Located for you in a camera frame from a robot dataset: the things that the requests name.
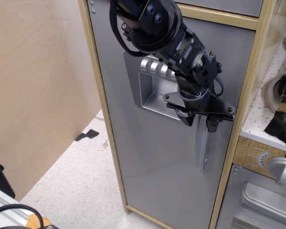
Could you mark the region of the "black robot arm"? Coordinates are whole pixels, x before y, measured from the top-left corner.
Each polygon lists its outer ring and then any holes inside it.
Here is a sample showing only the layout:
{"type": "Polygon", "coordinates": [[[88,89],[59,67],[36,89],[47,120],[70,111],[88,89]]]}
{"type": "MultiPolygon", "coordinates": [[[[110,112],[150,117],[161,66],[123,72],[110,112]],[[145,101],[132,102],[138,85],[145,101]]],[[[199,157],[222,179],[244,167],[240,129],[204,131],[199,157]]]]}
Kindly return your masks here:
{"type": "Polygon", "coordinates": [[[223,120],[234,120],[235,108],[216,93],[221,64],[183,23],[172,0],[110,1],[112,31],[125,51],[136,57],[155,56],[175,74],[178,90],[163,96],[166,105],[191,126],[196,114],[206,116],[213,133],[223,120]]]}

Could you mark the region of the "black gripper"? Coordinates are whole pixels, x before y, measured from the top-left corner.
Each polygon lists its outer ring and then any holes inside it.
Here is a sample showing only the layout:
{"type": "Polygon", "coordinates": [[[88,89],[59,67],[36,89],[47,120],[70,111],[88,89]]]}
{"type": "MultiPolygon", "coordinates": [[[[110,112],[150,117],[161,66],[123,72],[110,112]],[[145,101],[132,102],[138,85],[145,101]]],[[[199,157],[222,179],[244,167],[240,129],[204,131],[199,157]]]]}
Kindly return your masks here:
{"type": "Polygon", "coordinates": [[[176,111],[178,118],[186,125],[192,126],[195,114],[208,116],[208,132],[214,133],[220,122],[233,121],[235,108],[220,97],[212,96],[208,91],[200,96],[188,96],[181,91],[167,93],[163,96],[166,106],[176,111]]]}

